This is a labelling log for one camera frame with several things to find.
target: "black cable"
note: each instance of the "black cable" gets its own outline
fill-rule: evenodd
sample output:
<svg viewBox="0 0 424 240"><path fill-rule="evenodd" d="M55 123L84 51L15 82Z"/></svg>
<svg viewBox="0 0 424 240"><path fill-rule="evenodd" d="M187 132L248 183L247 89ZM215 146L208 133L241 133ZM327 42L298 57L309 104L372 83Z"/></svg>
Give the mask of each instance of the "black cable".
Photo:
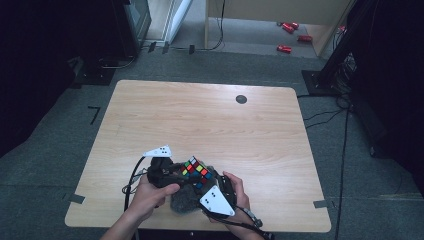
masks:
<svg viewBox="0 0 424 240"><path fill-rule="evenodd" d="M334 34L334 36L333 36L333 51L334 51L334 49L336 49L336 46L339 44L340 37L344 36L346 34L346 31L347 31L347 28L345 26L345 28L341 32Z"/></svg>
<svg viewBox="0 0 424 240"><path fill-rule="evenodd" d="M351 65L356 65L351 53L346 57L343 63L341 63L340 68L338 70L339 76L337 76L337 87L339 91L342 93L351 92L351 87L349 87L348 83L352 78L353 73L355 72L354 67Z"/></svg>
<svg viewBox="0 0 424 240"><path fill-rule="evenodd" d="M299 95L297 98L315 97L314 95Z"/></svg>
<svg viewBox="0 0 424 240"><path fill-rule="evenodd" d="M255 214L252 213L252 211L250 211L247 208L242 208L236 205L236 208L240 209L242 212L244 212L244 214L246 214L246 216L248 216L250 219L252 219L253 221L253 225L255 225L255 227L260 228L263 226L262 220L258 219Z"/></svg>
<svg viewBox="0 0 424 240"><path fill-rule="evenodd" d="M231 221L227 221L227 220L224 220L224 219L215 218L211 215L208 215L207 213L206 213L206 215L208 217L212 218L213 220L220 222L220 223L223 223L223 224L228 224L228 225L237 226L237 227L243 227L243 228L252 230L252 231L256 232L257 234L259 234L261 237L263 237L265 240L274 240L274 238L275 238L274 234L262 231L261 229L254 227L252 225L249 225L249 224L246 224L246 223L236 223L236 222L231 222Z"/></svg>
<svg viewBox="0 0 424 240"><path fill-rule="evenodd" d="M100 67L101 68L105 68L105 69L121 69L121 68L126 68L129 65L131 65L131 63L133 63L134 60L135 60L135 57L134 56L131 56L131 60L127 64L125 64L125 65L122 65L122 66L111 66L111 67L109 67L109 66L100 66Z"/></svg>
<svg viewBox="0 0 424 240"><path fill-rule="evenodd" d="M344 130L344 140L343 140L343 150L342 150L342 163L340 166L340 190L339 190L339 211L337 212L337 223L336 223L336 233L334 239L339 238L339 229L340 229L340 216L342 213L342 203L343 203L343 182L344 182L344 165L346 157L346 143L347 143L347 126L349 120L349 110L346 111L346 120L345 120L345 130Z"/></svg>
<svg viewBox="0 0 424 240"><path fill-rule="evenodd" d="M312 117L304 118L303 121L311 120L312 118L314 118L316 116L319 116L319 115L323 115L323 114L327 114L327 113L335 113L335 112L339 112L339 111L340 111L340 109L339 110L335 110L335 111L317 113L317 114L313 115Z"/></svg>
<svg viewBox="0 0 424 240"><path fill-rule="evenodd" d="M138 160L138 162L135 165L135 168L134 168L134 170L131 174L130 181L128 182L127 191L125 192L124 212L128 209L128 205L129 205L129 202L130 202L131 184L132 184L133 178L135 176L135 172L137 171L138 166L140 166L140 163L143 161L144 158L145 157L143 156L143 157L140 158L140 160Z"/></svg>
<svg viewBox="0 0 424 240"><path fill-rule="evenodd" d="M309 125L309 126L307 126L307 127L305 127L306 129L308 129L308 128L310 128L310 127L313 127L313 126L317 126L317 125L320 125L320 124L324 124L324 123L328 123L328 122L330 122L335 116L337 116L337 114L339 114L339 113L341 113L341 112L343 112L344 111L344 109L342 109L342 110L339 110L339 111L337 111L333 116L331 116L327 121L324 121L324 122L319 122L319 123L314 123L314 124L311 124L311 125Z"/></svg>
<svg viewBox="0 0 424 240"><path fill-rule="evenodd" d="M137 174L137 175L135 175L134 177L136 178L136 177L141 177L141 176L143 176L144 174L146 174L146 172L142 172L142 173L139 173L139 174ZM127 188L128 188L128 186L129 185L125 185L123 188L122 188L122 193L123 194L125 194L126 192L127 192ZM135 187L130 193L131 194L133 194L133 193L135 193L135 190L137 189L137 187Z"/></svg>
<svg viewBox="0 0 424 240"><path fill-rule="evenodd" d="M223 23L223 20L224 20L224 10L225 10L225 0L222 2L222 11L221 11L221 20L220 20L221 23L219 23L219 21L218 21L218 28L219 28L219 31L221 33L221 36L218 40L218 43L213 48L200 48L200 49L196 49L196 51L213 51L213 50L217 49L223 43L224 29L222 27L222 23ZM145 49L145 48L150 48L150 45L149 46L143 46L141 48L141 50ZM189 48L183 48L183 47L171 47L170 46L169 48L175 49L175 50L189 50Z"/></svg>

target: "wooden table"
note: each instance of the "wooden table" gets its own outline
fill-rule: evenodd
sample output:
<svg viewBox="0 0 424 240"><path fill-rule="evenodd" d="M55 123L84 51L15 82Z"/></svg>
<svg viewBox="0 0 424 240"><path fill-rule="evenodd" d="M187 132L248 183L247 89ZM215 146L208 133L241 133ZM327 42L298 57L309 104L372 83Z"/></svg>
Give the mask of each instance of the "wooden table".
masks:
<svg viewBox="0 0 424 240"><path fill-rule="evenodd" d="M194 155L241 177L263 230L330 230L327 208L314 207L324 197L293 89L134 80L116 86L75 192L85 201L71 203L66 224L110 227L135 164L163 145L174 162ZM225 230L200 211L174 213L169 201L140 228Z"/></svg>

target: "red object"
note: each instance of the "red object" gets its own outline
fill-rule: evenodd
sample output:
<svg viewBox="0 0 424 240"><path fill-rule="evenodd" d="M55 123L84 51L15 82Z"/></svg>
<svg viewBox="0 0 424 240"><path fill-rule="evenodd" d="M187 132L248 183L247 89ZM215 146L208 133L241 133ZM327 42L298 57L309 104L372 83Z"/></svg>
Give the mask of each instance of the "red object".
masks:
<svg viewBox="0 0 424 240"><path fill-rule="evenodd" d="M339 27L339 32L343 32L344 30L346 30L346 27L345 26L340 26Z"/></svg>
<svg viewBox="0 0 424 240"><path fill-rule="evenodd" d="M292 26L292 28L295 30L299 29L299 23L289 23L289 25Z"/></svg>
<svg viewBox="0 0 424 240"><path fill-rule="evenodd" d="M282 28L284 30L286 30L289 33L293 33L294 32L294 28L290 24L288 24L288 23L283 23L283 25L281 25L281 26L282 26Z"/></svg>
<svg viewBox="0 0 424 240"><path fill-rule="evenodd" d="M299 36L297 36L297 41L312 42L312 37L309 36L309 35L299 35Z"/></svg>
<svg viewBox="0 0 424 240"><path fill-rule="evenodd" d="M285 45L278 45L277 51L290 54L291 53L291 47L285 46Z"/></svg>

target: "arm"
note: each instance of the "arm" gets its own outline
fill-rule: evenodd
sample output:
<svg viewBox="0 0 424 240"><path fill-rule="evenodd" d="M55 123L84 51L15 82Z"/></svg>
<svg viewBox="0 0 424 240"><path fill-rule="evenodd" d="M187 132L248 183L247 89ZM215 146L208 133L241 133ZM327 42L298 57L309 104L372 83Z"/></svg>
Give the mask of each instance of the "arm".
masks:
<svg viewBox="0 0 424 240"><path fill-rule="evenodd" d="M235 175L224 172L224 175L231 180L234 191L237 195L237 206L242 208L250 209L249 197L244 192L243 181ZM236 214L227 219L228 221L246 223L253 225L252 219L250 219L242 210L236 209ZM256 232L238 226L225 225L235 236L242 240L263 240L263 238Z"/></svg>
<svg viewBox="0 0 424 240"><path fill-rule="evenodd" d="M180 189L178 184L171 184L164 188L156 188L141 177L135 196L121 217L103 235L101 240L131 239L140 224L148 219L156 206L165 203L165 197L174 194Z"/></svg>

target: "metal stand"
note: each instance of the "metal stand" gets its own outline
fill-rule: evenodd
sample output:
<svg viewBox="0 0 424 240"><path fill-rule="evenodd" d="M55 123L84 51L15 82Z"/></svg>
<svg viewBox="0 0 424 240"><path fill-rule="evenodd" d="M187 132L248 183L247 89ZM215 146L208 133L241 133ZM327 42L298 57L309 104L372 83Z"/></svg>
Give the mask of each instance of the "metal stand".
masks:
<svg viewBox="0 0 424 240"><path fill-rule="evenodd" d="M114 74L113 68L92 68L84 63L75 78L73 88L81 88L81 85L109 86Z"/></svg>
<svg viewBox="0 0 424 240"><path fill-rule="evenodd" d="M334 80L337 77L337 71L340 63L342 63L349 55L350 39L352 35L360 31L363 20L374 5L375 0L366 1L361 5L352 24L343 36L333 54L331 54L325 66L321 71L305 71L302 70L303 80L308 88L309 95L339 95L340 92L333 89Z"/></svg>

